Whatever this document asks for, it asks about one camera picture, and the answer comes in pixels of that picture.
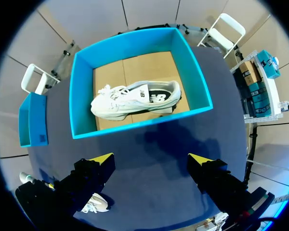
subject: shoe sole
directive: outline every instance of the shoe sole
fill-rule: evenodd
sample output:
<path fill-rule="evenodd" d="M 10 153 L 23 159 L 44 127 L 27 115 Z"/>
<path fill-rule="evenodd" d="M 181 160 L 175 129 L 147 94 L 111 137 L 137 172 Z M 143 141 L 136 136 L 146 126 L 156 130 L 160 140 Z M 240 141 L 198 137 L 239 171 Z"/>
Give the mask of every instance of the shoe sole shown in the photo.
<path fill-rule="evenodd" d="M 127 113 L 125 115 L 121 115 L 121 116 L 117 116 L 117 117 L 102 117 L 102 119 L 107 119 L 107 120 L 112 120 L 112 121 L 121 121 L 124 120 L 128 115 L 136 115 L 136 114 L 142 114 L 145 112 L 152 112 L 152 113 L 157 113 L 157 114 L 171 114 L 174 109 L 177 107 L 178 102 L 171 107 L 167 107 L 167 108 L 163 108 L 163 109 L 157 109 L 157 110 L 142 110 L 142 111 L 138 111 L 138 112 L 133 112 L 133 113 Z"/>

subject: cable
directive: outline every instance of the cable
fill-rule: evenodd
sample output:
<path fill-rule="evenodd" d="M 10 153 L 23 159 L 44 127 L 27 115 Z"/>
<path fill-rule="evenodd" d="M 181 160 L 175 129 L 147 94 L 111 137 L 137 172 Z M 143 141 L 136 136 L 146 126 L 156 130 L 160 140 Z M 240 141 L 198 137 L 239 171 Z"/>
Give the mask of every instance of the cable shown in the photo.
<path fill-rule="evenodd" d="M 9 159 L 9 158 L 22 157 L 22 156 L 27 156 L 27 155 L 29 155 L 29 154 L 0 157 L 0 159 Z"/>
<path fill-rule="evenodd" d="M 281 123 L 281 124 L 263 124 L 263 125 L 258 125 L 258 127 L 274 126 L 274 125 L 284 125 L 284 124 L 289 124 L 289 122 L 288 122 L 288 123 Z"/>
<path fill-rule="evenodd" d="M 247 152 L 247 158 L 248 158 L 249 154 L 250 154 L 250 128 L 249 128 L 249 149 L 248 149 L 248 152 Z"/>
<path fill-rule="evenodd" d="M 253 174 L 255 174 L 255 175 L 257 175 L 257 176 L 260 176 L 260 177 L 266 178 L 266 179 L 268 179 L 268 180 L 271 180 L 271 181 L 274 181 L 274 182 L 276 182 L 276 183 L 279 183 L 279 184 L 282 184 L 282 185 L 285 185 L 285 186 L 288 186 L 288 187 L 289 187 L 288 184 L 284 184 L 284 183 L 282 183 L 282 182 L 279 182 L 279 181 L 276 181 L 276 180 L 273 180 L 273 179 L 270 179 L 270 178 L 264 177 L 264 176 L 262 176 L 262 175 L 259 175 L 259 174 L 257 174 L 257 173 L 254 173 L 254 172 L 252 172 L 252 171 L 250 171 L 250 172 L 253 173 Z"/>

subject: white folding chair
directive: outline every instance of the white folding chair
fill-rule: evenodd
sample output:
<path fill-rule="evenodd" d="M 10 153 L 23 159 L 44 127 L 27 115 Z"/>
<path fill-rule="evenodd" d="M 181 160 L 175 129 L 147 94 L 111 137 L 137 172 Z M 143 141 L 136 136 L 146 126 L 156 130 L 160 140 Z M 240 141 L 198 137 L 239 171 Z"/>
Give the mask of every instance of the white folding chair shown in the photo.
<path fill-rule="evenodd" d="M 39 84 L 37 86 L 37 88 L 35 89 L 35 93 L 36 94 L 39 94 L 39 95 L 42 95 L 44 90 L 45 90 L 45 85 L 47 83 L 47 81 L 52 78 L 54 79 L 57 83 L 60 83 L 60 81 L 58 79 L 56 79 L 55 77 L 51 76 L 50 74 L 48 74 L 46 71 L 43 71 L 42 69 L 40 69 L 39 67 L 37 67 L 35 64 L 30 64 L 24 74 L 24 77 L 23 77 L 23 80 L 21 81 L 21 88 L 30 93 L 30 91 L 27 89 L 28 87 L 28 84 L 31 80 L 31 77 L 32 77 L 32 74 L 34 72 L 34 69 L 38 69 L 40 70 L 43 74 L 42 74 L 42 77 L 39 81 Z"/>
<path fill-rule="evenodd" d="M 227 23 L 241 35 L 240 38 L 235 43 L 227 39 L 217 29 L 213 28 L 219 19 L 222 19 L 225 23 Z M 223 57 L 226 58 L 227 55 L 231 52 L 231 50 L 237 45 L 237 43 L 240 42 L 245 33 L 246 33 L 245 28 L 240 23 L 238 23 L 234 18 L 227 15 L 226 13 L 222 13 L 220 16 L 218 16 L 216 21 L 213 23 L 211 28 L 207 31 L 207 33 L 198 43 L 197 46 L 202 45 L 206 47 L 206 45 L 203 43 L 203 40 L 206 38 L 207 35 L 210 35 L 213 39 L 215 39 L 220 45 L 222 45 L 227 50 L 227 54 Z"/>

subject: blue bin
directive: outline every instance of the blue bin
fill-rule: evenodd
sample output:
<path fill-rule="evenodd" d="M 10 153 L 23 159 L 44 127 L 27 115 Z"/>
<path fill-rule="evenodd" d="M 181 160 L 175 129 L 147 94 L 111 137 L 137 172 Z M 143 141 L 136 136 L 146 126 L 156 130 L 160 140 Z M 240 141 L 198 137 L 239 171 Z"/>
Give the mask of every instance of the blue bin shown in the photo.
<path fill-rule="evenodd" d="M 275 70 L 272 64 L 272 55 L 267 52 L 266 50 L 263 50 L 257 54 L 257 57 L 264 68 L 265 74 L 268 78 L 277 78 L 280 76 L 279 70 Z"/>
<path fill-rule="evenodd" d="M 190 111 L 120 127 L 97 130 L 90 111 L 93 100 L 93 69 L 138 55 L 170 51 L 177 66 Z M 69 94 L 72 137 L 81 139 L 151 124 L 175 120 L 213 108 L 210 93 L 199 64 L 176 28 L 154 28 L 116 35 L 76 53 Z"/>
<path fill-rule="evenodd" d="M 19 108 L 18 130 L 21 147 L 48 145 L 46 96 L 30 93 Z"/>

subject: new balance logo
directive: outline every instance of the new balance logo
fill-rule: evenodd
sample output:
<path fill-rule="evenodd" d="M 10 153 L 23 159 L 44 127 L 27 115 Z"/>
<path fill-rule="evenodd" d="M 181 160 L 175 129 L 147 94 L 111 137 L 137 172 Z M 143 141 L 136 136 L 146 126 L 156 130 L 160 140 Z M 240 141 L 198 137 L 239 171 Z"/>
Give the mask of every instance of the new balance logo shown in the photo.
<path fill-rule="evenodd" d="M 166 95 L 165 94 L 159 94 L 159 95 L 150 95 L 150 102 L 151 103 L 160 103 L 165 101 Z"/>
<path fill-rule="evenodd" d="M 145 92 L 143 90 L 140 90 L 140 97 L 144 97 Z"/>

